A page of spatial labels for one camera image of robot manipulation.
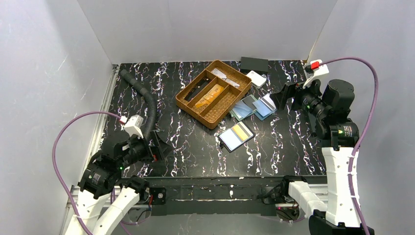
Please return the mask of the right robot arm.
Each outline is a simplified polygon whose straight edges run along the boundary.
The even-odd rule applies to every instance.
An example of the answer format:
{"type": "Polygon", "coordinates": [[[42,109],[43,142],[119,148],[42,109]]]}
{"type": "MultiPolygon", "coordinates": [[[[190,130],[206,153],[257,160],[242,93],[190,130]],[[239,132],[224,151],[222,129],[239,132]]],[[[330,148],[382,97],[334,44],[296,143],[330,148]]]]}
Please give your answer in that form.
{"type": "Polygon", "coordinates": [[[300,176],[286,176],[279,193],[289,196],[304,211],[312,235],[372,235],[359,204],[356,185],[358,142],[357,125],[348,117],[354,101],[354,87],[343,80],[328,82],[324,92],[314,80],[286,83],[270,98],[278,110],[292,99],[292,110],[302,110],[315,118],[315,135],[326,163],[327,202],[311,190],[300,176]]]}

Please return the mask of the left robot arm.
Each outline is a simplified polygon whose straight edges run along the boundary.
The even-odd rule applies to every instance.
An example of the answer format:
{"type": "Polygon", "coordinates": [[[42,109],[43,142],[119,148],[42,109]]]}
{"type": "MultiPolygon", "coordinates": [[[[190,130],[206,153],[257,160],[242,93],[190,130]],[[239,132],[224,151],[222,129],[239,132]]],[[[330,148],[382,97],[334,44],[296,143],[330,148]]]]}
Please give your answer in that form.
{"type": "Polygon", "coordinates": [[[152,187],[138,176],[122,178],[126,167],[137,162],[160,162],[172,147],[155,131],[150,141],[138,134],[117,131],[109,135],[88,164],[79,182],[74,215],[65,231],[67,235],[109,235],[135,205],[166,203],[166,188],[152,187]]]}

